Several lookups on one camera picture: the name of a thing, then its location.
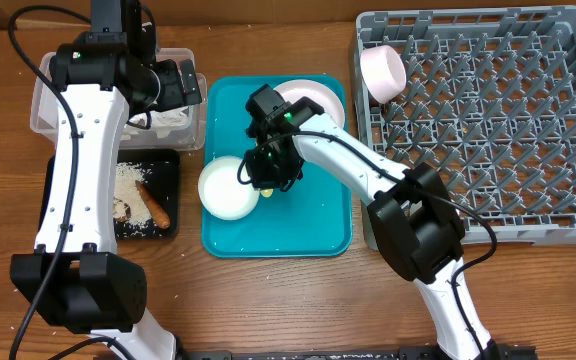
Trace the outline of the yellow plastic spoon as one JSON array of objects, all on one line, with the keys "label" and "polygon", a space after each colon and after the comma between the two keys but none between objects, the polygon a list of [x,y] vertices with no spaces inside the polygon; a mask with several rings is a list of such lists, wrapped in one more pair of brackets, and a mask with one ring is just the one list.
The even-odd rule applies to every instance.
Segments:
[{"label": "yellow plastic spoon", "polygon": [[265,198],[269,198],[273,194],[273,189],[264,189],[260,191],[261,195]]}]

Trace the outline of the cream bowl with rice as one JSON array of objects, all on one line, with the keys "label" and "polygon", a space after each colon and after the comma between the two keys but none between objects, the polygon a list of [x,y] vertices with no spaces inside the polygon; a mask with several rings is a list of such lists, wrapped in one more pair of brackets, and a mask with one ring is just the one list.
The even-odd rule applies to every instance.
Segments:
[{"label": "cream bowl with rice", "polygon": [[202,170],[198,194],[203,207],[213,216],[226,221],[239,220],[256,207],[260,197],[251,184],[242,184],[249,177],[239,169],[242,159],[222,156],[212,160]]}]

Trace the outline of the pink plate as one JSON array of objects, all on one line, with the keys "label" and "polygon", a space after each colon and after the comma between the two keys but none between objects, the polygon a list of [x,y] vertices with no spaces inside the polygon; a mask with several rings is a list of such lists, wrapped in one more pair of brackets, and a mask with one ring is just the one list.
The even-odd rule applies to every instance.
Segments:
[{"label": "pink plate", "polygon": [[327,86],[307,79],[297,79],[283,82],[274,88],[284,100],[291,103],[296,102],[302,97],[308,97],[315,103],[323,107],[336,124],[344,128],[346,123],[346,114],[339,97]]}]

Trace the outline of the brown sausage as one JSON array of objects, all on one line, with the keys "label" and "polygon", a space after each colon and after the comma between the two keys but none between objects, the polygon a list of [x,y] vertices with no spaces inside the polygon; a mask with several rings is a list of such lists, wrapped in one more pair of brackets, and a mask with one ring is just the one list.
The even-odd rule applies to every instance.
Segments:
[{"label": "brown sausage", "polygon": [[136,181],[135,187],[144,205],[148,209],[155,225],[160,229],[168,229],[171,222],[163,207],[153,198],[153,196],[148,192],[148,190],[141,182]]}]

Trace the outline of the brown food piece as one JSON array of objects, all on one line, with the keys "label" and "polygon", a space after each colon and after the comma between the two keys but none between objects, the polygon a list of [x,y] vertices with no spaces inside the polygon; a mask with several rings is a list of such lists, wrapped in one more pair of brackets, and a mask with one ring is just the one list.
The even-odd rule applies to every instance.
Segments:
[{"label": "brown food piece", "polygon": [[113,219],[118,223],[125,223],[131,218],[131,208],[124,201],[113,199]]}]

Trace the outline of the pink bowl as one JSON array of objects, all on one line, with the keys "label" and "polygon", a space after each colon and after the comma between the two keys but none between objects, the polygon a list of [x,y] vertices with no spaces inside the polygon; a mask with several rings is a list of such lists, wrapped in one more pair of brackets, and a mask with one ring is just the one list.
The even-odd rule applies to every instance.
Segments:
[{"label": "pink bowl", "polygon": [[360,70],[368,92],[380,104],[393,100],[406,87],[406,69],[391,46],[364,50],[360,55]]}]

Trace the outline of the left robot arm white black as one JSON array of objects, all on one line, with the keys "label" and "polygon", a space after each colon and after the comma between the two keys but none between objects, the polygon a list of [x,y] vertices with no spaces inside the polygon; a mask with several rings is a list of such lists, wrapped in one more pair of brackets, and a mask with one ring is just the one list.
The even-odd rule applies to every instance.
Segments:
[{"label": "left robot arm white black", "polygon": [[10,277],[28,314],[103,343],[123,359],[182,359],[148,311],[144,269],[119,256],[113,225],[123,129],[138,114],[192,107],[194,65],[158,60],[156,25],[137,1],[95,1],[88,30],[62,44],[38,77],[57,101],[58,140],[44,217]]}]

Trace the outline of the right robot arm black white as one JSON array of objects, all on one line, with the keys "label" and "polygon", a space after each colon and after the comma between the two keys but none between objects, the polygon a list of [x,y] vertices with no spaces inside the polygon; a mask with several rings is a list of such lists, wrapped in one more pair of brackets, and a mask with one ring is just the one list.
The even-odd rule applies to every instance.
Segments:
[{"label": "right robot arm black white", "polygon": [[268,85],[253,92],[245,108],[246,134],[256,146],[237,172],[243,185],[288,191],[312,163],[327,171],[364,203],[374,246],[403,279],[416,285],[448,359],[498,359],[500,348],[480,321],[465,282],[465,228],[461,217],[480,217],[450,199],[438,172],[414,168],[374,152],[347,133],[308,97],[294,103]]}]

